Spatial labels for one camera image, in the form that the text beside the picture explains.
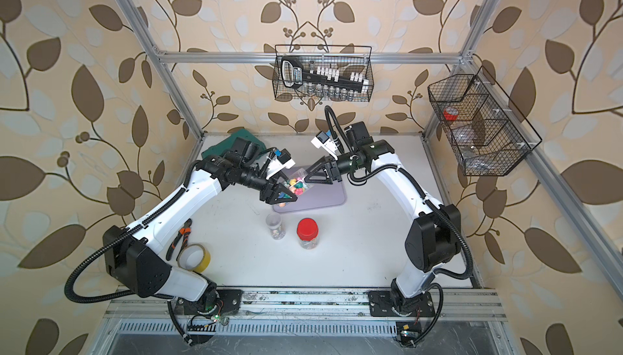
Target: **pliers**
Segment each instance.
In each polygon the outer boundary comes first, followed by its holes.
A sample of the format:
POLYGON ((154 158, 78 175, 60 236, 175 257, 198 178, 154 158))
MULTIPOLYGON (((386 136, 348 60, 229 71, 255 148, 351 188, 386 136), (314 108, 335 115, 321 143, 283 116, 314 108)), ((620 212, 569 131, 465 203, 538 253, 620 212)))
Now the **pliers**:
POLYGON ((166 251, 167 260, 171 260, 171 257, 173 256, 173 250, 175 250, 175 246, 180 239, 184 238, 184 240, 182 240, 182 246, 179 250, 181 251, 184 249, 184 247, 186 247, 186 245, 188 244, 188 235, 190 235, 191 233, 191 225, 192 219, 187 219, 186 222, 184 222, 184 226, 182 227, 182 229, 179 230, 179 233, 177 234, 177 236, 175 236, 175 240, 171 243, 169 249, 166 251))

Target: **green mat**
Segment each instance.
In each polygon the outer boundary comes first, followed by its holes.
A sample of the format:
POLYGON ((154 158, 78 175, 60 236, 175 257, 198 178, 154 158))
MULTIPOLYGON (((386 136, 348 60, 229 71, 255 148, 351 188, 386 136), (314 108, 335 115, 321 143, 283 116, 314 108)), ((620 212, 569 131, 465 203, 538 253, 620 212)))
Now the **green mat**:
POLYGON ((260 146, 261 151, 266 150, 266 146, 264 145, 264 143, 262 143, 258 138, 253 136, 253 133, 247 131, 246 129, 240 129, 239 131, 231 133, 231 136, 221 141, 219 144, 214 144, 214 146, 211 146, 207 150, 203 151, 201 153, 201 157, 205 159, 210 155, 223 155, 223 152, 230 149, 232 145, 234 145, 234 141, 236 140, 236 138, 243 138, 252 141, 260 146))

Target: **wallpaper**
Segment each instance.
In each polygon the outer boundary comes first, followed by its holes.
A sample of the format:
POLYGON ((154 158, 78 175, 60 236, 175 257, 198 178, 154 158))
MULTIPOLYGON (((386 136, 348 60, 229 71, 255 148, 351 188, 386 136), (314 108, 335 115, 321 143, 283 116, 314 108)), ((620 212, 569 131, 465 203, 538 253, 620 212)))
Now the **wallpaper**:
MULTIPOLYGON (((475 54, 619 249, 622 8, 502 0, 475 54)), ((485 286, 500 294, 525 354, 619 354, 623 304, 528 165, 465 177, 440 130, 431 143, 485 286)))
POLYGON ((482 0, 134 0, 161 50, 261 52, 264 44, 458 52, 482 0))
POLYGON ((622 17, 622 0, 502 0, 475 57, 536 126, 547 156, 619 250, 622 17))
MULTIPOLYGON (((366 123, 370 133, 421 132, 432 108, 428 84, 447 76, 444 65, 373 65, 370 102, 332 102, 273 93, 273 67, 251 64, 178 64, 174 76, 203 130, 316 134, 327 129, 324 106, 341 124, 366 123)), ((173 113, 172 122, 177 121, 173 113)))
MULTIPOLYGON (((78 354, 106 303, 69 302, 67 277, 176 187, 196 141, 113 0, 0 0, 0 20, 2 352, 78 354)), ((76 289, 117 286, 102 260, 76 289)))

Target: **purple cutting mat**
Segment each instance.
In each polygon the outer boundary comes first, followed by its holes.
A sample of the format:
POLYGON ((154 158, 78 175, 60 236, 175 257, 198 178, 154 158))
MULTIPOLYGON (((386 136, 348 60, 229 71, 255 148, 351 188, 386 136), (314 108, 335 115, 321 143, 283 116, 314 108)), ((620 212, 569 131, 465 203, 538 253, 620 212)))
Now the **purple cutting mat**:
MULTIPOLYGON (((291 176, 300 168, 308 169, 308 165, 302 167, 292 167, 284 170, 286 176, 291 176)), ((332 185, 321 183, 313 184, 313 187, 307 190, 303 195, 299 195, 296 202, 290 202, 284 207, 273 205, 273 210, 277 213, 290 213, 309 211, 319 209, 321 207, 340 206, 347 201, 347 192, 344 190, 343 182, 333 182, 332 185)))

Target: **wire basket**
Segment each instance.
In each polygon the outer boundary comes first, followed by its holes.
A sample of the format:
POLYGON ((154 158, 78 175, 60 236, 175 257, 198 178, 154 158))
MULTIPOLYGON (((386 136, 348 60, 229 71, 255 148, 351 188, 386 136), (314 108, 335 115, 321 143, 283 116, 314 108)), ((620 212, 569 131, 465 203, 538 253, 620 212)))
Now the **wire basket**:
POLYGON ((374 88, 370 54, 363 45, 275 46, 275 99, 369 102, 374 88))
POLYGON ((465 176, 505 176, 542 141, 513 100, 500 106, 487 86, 491 75, 456 74, 428 87, 429 99, 465 176), (526 122, 529 139, 513 124, 526 122))

